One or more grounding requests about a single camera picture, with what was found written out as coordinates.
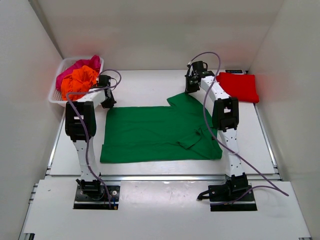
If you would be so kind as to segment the green t shirt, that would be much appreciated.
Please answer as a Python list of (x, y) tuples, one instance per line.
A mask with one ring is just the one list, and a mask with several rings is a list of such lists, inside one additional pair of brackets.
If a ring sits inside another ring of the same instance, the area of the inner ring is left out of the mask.
[(189, 94), (167, 99), (167, 106), (108, 110), (100, 163), (219, 160), (223, 155), (205, 120), (211, 115)]

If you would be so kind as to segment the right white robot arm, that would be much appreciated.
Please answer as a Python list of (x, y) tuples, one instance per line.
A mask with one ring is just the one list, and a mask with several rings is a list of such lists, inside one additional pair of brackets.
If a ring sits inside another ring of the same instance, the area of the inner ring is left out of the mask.
[(220, 145), (224, 147), (226, 159), (225, 182), (222, 185), (210, 187), (198, 195), (197, 200), (209, 199), (210, 196), (223, 196), (224, 200), (236, 200), (249, 189), (247, 175), (242, 167), (237, 143), (239, 124), (239, 101), (231, 97), (220, 86), (216, 75), (208, 70), (208, 64), (196, 61), (187, 64), (185, 75), (185, 93), (195, 93), (200, 89), (206, 91), (205, 97), (213, 102), (212, 128), (220, 136)]

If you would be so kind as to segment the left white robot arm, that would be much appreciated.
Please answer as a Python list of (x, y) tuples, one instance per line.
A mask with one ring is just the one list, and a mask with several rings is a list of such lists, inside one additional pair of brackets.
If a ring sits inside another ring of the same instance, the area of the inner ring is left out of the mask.
[(112, 85), (113, 79), (109, 75), (99, 75), (97, 83), (88, 90), (66, 94), (65, 133), (75, 146), (81, 171), (80, 179), (76, 182), (83, 194), (94, 201), (110, 202), (112, 199), (98, 172), (93, 143), (97, 132), (96, 107), (101, 105), (110, 109), (116, 103), (112, 88), (115, 88), (118, 82)]

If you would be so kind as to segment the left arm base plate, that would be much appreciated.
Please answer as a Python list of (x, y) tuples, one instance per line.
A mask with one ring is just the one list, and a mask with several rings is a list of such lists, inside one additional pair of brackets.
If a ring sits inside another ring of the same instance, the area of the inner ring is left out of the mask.
[(98, 181), (77, 180), (73, 208), (76, 210), (118, 210), (121, 193), (120, 185), (108, 185), (108, 198), (105, 187)]

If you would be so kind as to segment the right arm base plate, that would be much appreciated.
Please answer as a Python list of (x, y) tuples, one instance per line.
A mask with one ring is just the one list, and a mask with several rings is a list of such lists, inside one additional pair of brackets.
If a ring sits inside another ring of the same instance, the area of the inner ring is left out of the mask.
[(226, 185), (209, 185), (208, 190), (201, 192), (197, 201), (209, 200), (211, 212), (254, 212), (257, 211), (252, 186), (231, 192)]

